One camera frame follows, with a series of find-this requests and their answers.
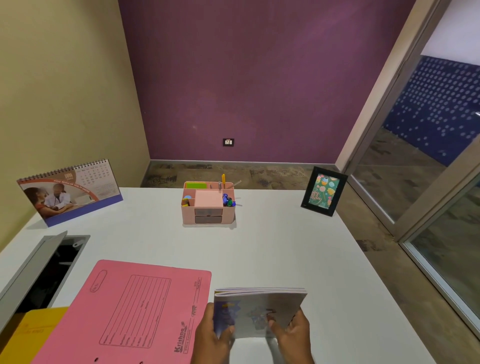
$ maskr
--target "yellow wall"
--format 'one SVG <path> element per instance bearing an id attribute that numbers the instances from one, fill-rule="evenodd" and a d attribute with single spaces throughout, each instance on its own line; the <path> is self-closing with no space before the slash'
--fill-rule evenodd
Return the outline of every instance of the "yellow wall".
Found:
<path id="1" fill-rule="evenodd" d="M 109 158 L 149 162 L 117 0 L 0 1 L 0 250 L 35 210 L 16 180 Z"/>
<path id="2" fill-rule="evenodd" d="M 380 103 L 382 96 L 386 92 L 388 85 L 395 76 L 402 60 L 407 54 L 408 48 L 412 44 L 415 36 L 420 30 L 420 26 L 428 15 L 428 12 L 435 0 L 417 0 L 413 5 L 412 11 L 405 22 L 405 25 L 398 36 L 390 55 L 388 56 L 375 85 L 363 106 L 360 115 L 353 126 L 347 142 L 342 148 L 340 155 L 335 163 L 338 169 L 342 170 L 347 164 L 351 154 L 360 141 L 363 131 L 368 126 L 375 109 Z"/>

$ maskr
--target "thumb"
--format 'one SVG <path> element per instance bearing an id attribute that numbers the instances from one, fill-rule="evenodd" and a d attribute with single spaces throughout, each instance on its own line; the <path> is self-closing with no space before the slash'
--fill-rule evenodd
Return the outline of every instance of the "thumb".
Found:
<path id="1" fill-rule="evenodd" d="M 230 347 L 230 340 L 232 339 L 233 333 L 235 332 L 235 326 L 229 326 L 221 333 L 220 337 L 218 338 L 219 342 L 222 342 Z"/>
<path id="2" fill-rule="evenodd" d="M 268 325 L 270 326 L 270 330 L 273 332 L 277 340 L 279 340 L 285 334 L 285 330 L 282 329 L 282 327 L 276 323 L 276 321 L 270 320 L 268 321 Z"/>

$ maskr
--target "green sticky note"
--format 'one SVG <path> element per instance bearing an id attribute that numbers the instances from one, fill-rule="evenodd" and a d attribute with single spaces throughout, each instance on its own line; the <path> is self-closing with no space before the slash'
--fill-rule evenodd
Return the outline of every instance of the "green sticky note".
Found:
<path id="1" fill-rule="evenodd" d="M 185 188 L 202 189 L 202 188 L 207 188 L 207 184 L 205 182 L 187 182 Z"/>

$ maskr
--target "black picture frame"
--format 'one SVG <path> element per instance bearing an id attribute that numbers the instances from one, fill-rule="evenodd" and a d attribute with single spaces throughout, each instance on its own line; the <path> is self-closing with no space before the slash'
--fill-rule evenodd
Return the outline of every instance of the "black picture frame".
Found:
<path id="1" fill-rule="evenodd" d="M 323 174 L 326 177 L 333 177 L 338 179 L 338 185 L 336 187 L 335 193 L 333 194 L 333 198 L 331 199 L 331 203 L 328 206 L 328 208 L 309 203 L 313 189 L 315 187 L 315 184 L 317 183 L 317 177 L 319 177 L 320 174 Z M 333 216 L 336 205 L 338 204 L 338 201 L 340 200 L 340 196 L 342 195 L 343 188 L 347 183 L 347 178 L 348 176 L 345 174 L 335 172 L 332 170 L 326 170 L 325 168 L 314 167 L 312 171 L 312 175 L 310 176 L 310 180 L 307 185 L 307 189 L 305 191 L 305 196 L 303 197 L 303 201 L 301 203 L 301 207 L 306 208 L 307 210 L 319 212 L 327 216 Z"/>

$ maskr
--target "blue wall with white dots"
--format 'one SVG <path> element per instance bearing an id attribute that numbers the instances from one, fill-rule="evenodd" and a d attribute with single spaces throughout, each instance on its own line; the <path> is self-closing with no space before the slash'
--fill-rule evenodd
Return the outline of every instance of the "blue wall with white dots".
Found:
<path id="1" fill-rule="evenodd" d="M 480 133 L 480 66 L 423 56 L 384 128 L 445 166 Z"/>

